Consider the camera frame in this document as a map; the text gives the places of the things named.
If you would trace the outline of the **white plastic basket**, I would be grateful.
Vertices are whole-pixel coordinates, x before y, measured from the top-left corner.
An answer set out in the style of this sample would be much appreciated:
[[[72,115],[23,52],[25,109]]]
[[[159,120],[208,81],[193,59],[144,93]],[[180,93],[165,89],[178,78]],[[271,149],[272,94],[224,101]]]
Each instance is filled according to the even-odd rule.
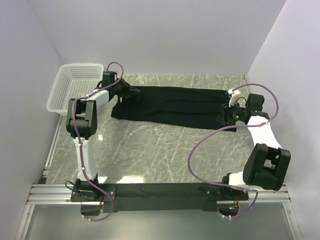
[[[51,88],[46,109],[61,116],[67,115],[70,99],[92,93],[103,78],[104,66],[97,63],[62,65]]]

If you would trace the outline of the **black t shirt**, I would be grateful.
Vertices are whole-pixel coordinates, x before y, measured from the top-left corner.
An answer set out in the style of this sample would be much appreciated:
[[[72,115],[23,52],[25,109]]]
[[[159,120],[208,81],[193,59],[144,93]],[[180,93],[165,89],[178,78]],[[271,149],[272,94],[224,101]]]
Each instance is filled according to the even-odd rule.
[[[152,122],[218,130],[221,106],[229,103],[224,90],[173,86],[136,86],[139,93],[119,100],[111,116],[118,120]]]

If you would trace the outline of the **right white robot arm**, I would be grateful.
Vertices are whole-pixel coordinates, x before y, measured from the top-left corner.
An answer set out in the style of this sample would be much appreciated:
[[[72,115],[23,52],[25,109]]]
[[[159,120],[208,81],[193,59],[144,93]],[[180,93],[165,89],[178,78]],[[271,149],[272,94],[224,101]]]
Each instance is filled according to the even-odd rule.
[[[228,91],[229,103],[223,104],[217,120],[224,125],[241,121],[247,125],[254,148],[245,163],[243,171],[228,173],[222,179],[219,193],[230,200],[237,194],[237,187],[260,187],[264,190],[281,189],[291,160],[291,152],[277,142],[270,125],[270,117],[263,112],[265,98],[259,94],[249,94],[245,106],[238,100],[240,92]]]

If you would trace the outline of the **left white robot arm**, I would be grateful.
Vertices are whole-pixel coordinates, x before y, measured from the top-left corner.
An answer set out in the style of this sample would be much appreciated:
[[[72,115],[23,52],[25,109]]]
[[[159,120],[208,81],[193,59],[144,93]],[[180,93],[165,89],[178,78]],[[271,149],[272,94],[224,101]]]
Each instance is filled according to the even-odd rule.
[[[114,96],[119,101],[140,94],[140,90],[127,83],[114,71],[104,71],[96,88],[85,96],[68,102],[66,130],[73,139],[77,156],[77,179],[72,193],[94,201],[107,192],[100,187],[93,152],[93,136],[98,129],[97,110]]]

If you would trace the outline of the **black base beam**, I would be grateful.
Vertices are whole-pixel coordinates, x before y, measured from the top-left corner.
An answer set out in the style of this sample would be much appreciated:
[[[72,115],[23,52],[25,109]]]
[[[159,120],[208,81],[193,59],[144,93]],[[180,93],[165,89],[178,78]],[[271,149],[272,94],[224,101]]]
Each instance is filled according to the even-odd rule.
[[[73,188],[73,203],[96,202],[103,213],[109,211],[203,210],[217,211],[217,203],[246,201],[247,193],[224,186],[192,183],[101,183],[108,196],[81,183]]]

